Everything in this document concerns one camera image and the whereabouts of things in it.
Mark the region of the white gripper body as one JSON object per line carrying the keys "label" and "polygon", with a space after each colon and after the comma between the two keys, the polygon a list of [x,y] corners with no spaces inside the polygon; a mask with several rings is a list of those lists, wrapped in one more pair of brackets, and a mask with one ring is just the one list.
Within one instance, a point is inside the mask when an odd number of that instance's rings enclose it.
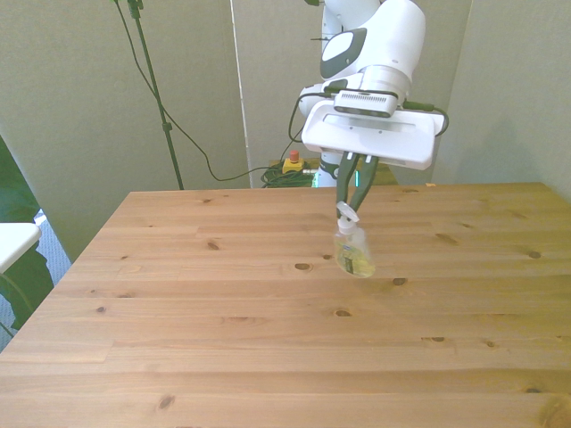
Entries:
{"label": "white gripper body", "polygon": [[314,152],[355,152],[386,164],[425,170],[434,157],[442,114],[396,111],[390,118],[339,112],[330,101],[317,103],[306,120],[302,142]]}

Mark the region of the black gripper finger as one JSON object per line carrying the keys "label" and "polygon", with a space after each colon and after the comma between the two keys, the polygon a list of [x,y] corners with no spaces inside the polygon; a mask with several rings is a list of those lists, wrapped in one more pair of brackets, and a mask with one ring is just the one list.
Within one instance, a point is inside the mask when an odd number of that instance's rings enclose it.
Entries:
{"label": "black gripper finger", "polygon": [[378,157],[362,155],[361,158],[363,161],[360,166],[360,181],[353,192],[350,202],[350,206],[354,211],[359,210],[370,187],[373,185],[378,165]]}
{"label": "black gripper finger", "polygon": [[347,202],[349,183],[357,167],[358,160],[359,155],[354,152],[343,153],[338,168],[335,203]]}

